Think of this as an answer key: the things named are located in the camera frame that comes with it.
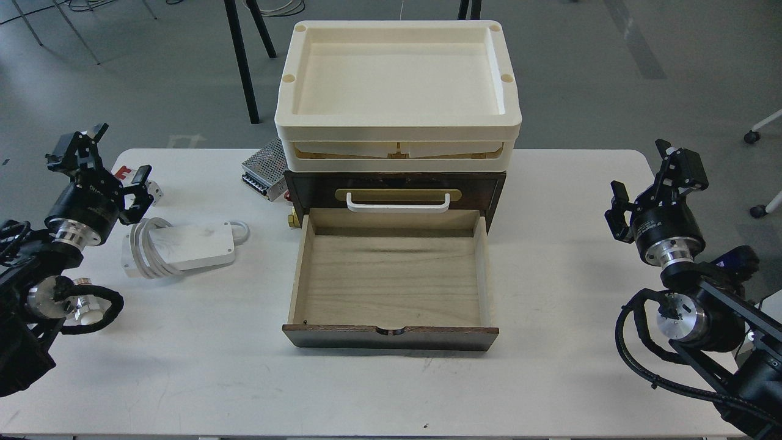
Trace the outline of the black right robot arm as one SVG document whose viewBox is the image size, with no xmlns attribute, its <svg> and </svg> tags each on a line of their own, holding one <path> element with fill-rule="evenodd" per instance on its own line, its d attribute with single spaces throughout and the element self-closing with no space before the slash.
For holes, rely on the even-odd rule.
<svg viewBox="0 0 782 440">
<path fill-rule="evenodd" d="M 651 186 L 629 200 L 620 181 L 611 183 L 604 217 L 613 237 L 635 243 L 643 263 L 661 268 L 664 289 L 643 288 L 615 323 L 623 362 L 653 388 L 712 403 L 720 417 L 754 439 L 780 438 L 780 323 L 745 297 L 744 282 L 759 270 L 759 257 L 740 246 L 711 262 L 696 262 L 706 247 L 688 193 L 707 188 L 700 156 L 656 140 L 661 168 Z M 711 387 L 687 386 L 641 365 L 624 338 L 633 317 L 642 344 L 659 359 L 689 365 Z"/>
</svg>

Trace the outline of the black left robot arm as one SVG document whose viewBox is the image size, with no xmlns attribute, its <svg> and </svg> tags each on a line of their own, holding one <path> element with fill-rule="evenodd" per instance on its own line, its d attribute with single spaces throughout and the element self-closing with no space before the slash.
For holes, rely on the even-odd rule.
<svg viewBox="0 0 782 440">
<path fill-rule="evenodd" d="M 125 186 L 104 167 L 98 142 L 108 129 L 65 134 L 46 156 L 48 170 L 70 179 L 45 218 L 2 223 L 1 394 L 21 392 L 56 363 L 49 349 L 57 335 L 89 334 L 106 328 L 125 301 L 109 288 L 76 284 L 62 275 L 78 267 L 86 247 L 106 242 L 115 226 L 140 222 L 153 203 L 145 165 Z"/>
</svg>

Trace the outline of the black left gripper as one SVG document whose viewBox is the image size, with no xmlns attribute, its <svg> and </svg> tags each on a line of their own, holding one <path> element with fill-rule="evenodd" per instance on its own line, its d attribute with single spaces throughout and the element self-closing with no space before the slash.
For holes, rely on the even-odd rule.
<svg viewBox="0 0 782 440">
<path fill-rule="evenodd" d="M 55 242 L 73 247 L 100 246 L 116 222 L 137 224 L 153 204 L 147 186 L 151 165 L 141 166 L 127 187 L 103 166 L 97 144 L 108 128 L 107 123 L 98 123 L 86 133 L 64 134 L 55 150 L 46 156 L 50 172 L 70 177 L 70 184 L 45 218 Z M 129 194 L 134 200 L 125 208 Z"/>
</svg>

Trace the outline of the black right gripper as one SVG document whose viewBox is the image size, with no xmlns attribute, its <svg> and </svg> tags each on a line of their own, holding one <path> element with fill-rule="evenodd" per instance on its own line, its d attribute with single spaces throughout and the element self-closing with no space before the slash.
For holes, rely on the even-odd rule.
<svg viewBox="0 0 782 440">
<path fill-rule="evenodd" d="M 695 257 L 706 248 L 701 229 L 687 206 L 686 197 L 694 191 L 709 187 L 706 170 L 698 153 L 687 148 L 673 147 L 664 139 L 654 144 L 662 158 L 661 168 L 654 183 L 640 194 L 635 203 L 629 201 L 624 183 L 611 181 L 611 207 L 604 212 L 615 240 L 633 243 L 640 259 L 648 265 L 665 266 L 662 248 L 673 241 L 678 247 L 687 247 L 688 256 Z M 630 227 L 626 213 L 633 213 Z"/>
</svg>

